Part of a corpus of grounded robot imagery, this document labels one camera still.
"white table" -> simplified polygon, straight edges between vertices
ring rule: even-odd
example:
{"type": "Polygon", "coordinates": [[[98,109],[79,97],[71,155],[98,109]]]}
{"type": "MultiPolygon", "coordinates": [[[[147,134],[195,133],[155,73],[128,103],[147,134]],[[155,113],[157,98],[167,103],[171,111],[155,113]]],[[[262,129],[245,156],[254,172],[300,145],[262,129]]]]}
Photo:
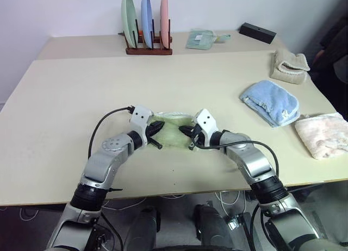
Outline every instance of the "white table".
{"type": "MultiPolygon", "coordinates": [[[[271,128],[239,99],[268,79],[272,51],[34,61],[0,112],[0,205],[70,201],[87,160],[88,142],[108,111],[143,104],[155,112],[195,114],[207,108],[220,129],[270,145],[285,185],[348,178],[347,157],[313,159],[293,125],[271,128]]],[[[311,81],[275,81],[294,94],[303,114],[334,108],[311,81]]],[[[128,113],[100,127],[102,140],[127,132],[128,113]]],[[[270,154],[259,147],[273,160],[270,154]]],[[[120,167],[108,198],[246,189],[235,163],[218,151],[147,147],[120,167]]]]}

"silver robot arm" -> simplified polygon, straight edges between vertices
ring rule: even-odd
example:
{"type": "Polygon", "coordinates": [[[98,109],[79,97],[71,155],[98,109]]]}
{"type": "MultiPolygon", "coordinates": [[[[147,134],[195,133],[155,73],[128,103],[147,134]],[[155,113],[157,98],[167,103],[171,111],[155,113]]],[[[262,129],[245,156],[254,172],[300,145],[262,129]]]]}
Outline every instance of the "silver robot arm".
{"type": "Polygon", "coordinates": [[[163,126],[150,124],[153,112],[143,106],[130,107],[132,117],[128,133],[106,139],[101,148],[87,161],[80,182],[70,203],[66,204],[57,226],[49,239],[47,250],[88,249],[95,239],[95,225],[101,215],[101,207],[121,164],[134,150],[152,142],[152,135],[163,126]]]}
{"type": "Polygon", "coordinates": [[[287,192],[265,155],[248,143],[250,138],[241,133],[220,132],[208,110],[203,109],[193,118],[194,127],[180,127],[192,138],[189,148],[220,149],[234,161],[259,201],[265,223],[277,250],[320,251],[343,248],[319,235],[301,210],[294,196],[287,192]],[[220,145],[238,143],[220,147],[220,145]]]}

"rag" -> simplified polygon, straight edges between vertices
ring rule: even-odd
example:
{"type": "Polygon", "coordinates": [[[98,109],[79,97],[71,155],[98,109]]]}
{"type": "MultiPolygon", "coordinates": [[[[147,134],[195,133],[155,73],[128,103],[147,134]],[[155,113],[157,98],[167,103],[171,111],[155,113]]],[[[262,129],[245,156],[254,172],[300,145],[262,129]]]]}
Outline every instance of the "rag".
{"type": "Polygon", "coordinates": [[[300,116],[297,98],[271,81],[250,86],[240,99],[272,127],[285,126],[300,116]]]}
{"type": "Polygon", "coordinates": [[[302,84],[308,77],[310,67],[304,54],[293,54],[285,49],[274,54],[271,78],[293,84],[302,84]]]}
{"type": "Polygon", "coordinates": [[[317,160],[348,152],[348,123],[337,112],[298,120],[295,128],[317,160]]]}
{"type": "Polygon", "coordinates": [[[152,138],[162,144],[163,148],[180,148],[189,150],[191,139],[185,136],[180,130],[180,126],[191,126],[192,116],[182,112],[156,113],[151,122],[164,121],[164,126],[152,138]]]}

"light green cloth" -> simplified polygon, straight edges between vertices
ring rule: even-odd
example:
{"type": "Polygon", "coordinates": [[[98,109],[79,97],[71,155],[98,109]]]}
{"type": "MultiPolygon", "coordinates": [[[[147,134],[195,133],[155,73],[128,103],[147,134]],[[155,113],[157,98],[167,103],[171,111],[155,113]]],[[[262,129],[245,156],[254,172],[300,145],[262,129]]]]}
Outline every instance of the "light green cloth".
{"type": "Polygon", "coordinates": [[[153,139],[162,144],[163,148],[175,147],[189,150],[191,139],[183,134],[179,127],[192,126],[192,116],[180,112],[157,113],[152,117],[151,122],[157,120],[165,123],[163,128],[152,137],[153,139]]]}

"blue plate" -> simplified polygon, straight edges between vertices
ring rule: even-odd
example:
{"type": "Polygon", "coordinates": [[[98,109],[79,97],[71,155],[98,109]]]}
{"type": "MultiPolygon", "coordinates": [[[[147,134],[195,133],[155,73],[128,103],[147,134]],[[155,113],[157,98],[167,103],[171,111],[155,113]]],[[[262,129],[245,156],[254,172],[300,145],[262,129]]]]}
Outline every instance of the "blue plate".
{"type": "Polygon", "coordinates": [[[141,24],[145,43],[151,48],[152,10],[150,0],[141,0],[141,24]]]}

